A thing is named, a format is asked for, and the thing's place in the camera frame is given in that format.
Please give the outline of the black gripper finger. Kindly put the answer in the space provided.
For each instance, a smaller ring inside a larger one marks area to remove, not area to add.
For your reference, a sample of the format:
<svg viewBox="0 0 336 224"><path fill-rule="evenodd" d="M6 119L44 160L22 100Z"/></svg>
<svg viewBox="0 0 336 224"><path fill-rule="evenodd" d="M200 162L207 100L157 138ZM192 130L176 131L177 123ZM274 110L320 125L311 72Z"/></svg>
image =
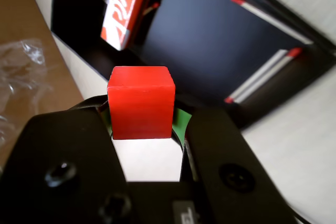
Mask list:
<svg viewBox="0 0 336 224"><path fill-rule="evenodd" d="M228 114L219 108L188 115L176 109L183 142L182 178L189 178L201 223L295 223L281 193Z"/></svg>
<svg viewBox="0 0 336 224"><path fill-rule="evenodd" d="M135 223L107 108L100 95L27 122L1 176L1 223Z"/></svg>

